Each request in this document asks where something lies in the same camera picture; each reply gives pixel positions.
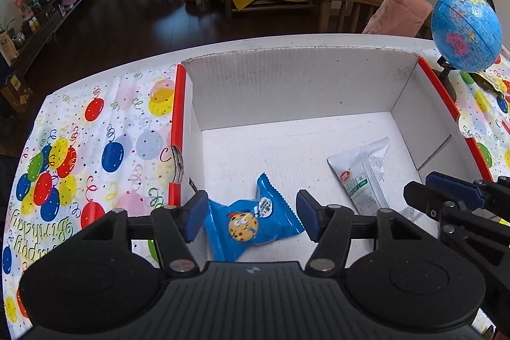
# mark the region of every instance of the white snack package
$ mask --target white snack package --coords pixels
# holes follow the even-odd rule
[[[375,216],[380,208],[391,208],[415,222],[422,213],[400,203],[389,203],[384,196],[383,158],[390,147],[385,137],[375,143],[328,157],[360,215]]]

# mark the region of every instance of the blue cookie wrapper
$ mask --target blue cookie wrapper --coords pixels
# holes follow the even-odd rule
[[[304,231],[265,173],[257,180],[256,200],[224,206],[209,200],[204,220],[215,261],[233,263],[250,246],[278,241]]]

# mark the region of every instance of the pink cloth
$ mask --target pink cloth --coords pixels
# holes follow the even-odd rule
[[[426,0],[384,0],[363,33],[413,38],[431,12]]]

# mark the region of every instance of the dark wood floor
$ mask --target dark wood floor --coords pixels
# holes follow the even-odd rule
[[[183,0],[84,0],[26,74],[35,92],[20,118],[11,154],[20,154],[44,98],[92,74],[184,48],[259,36],[313,33],[309,11],[244,12],[227,23],[224,10],[198,13]]]

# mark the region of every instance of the ribbed black surface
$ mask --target ribbed black surface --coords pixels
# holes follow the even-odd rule
[[[330,279],[309,277],[298,263],[220,264],[173,281],[159,303],[125,327],[71,335],[43,328],[23,337],[118,340],[480,339],[470,327],[415,334],[369,320]]]

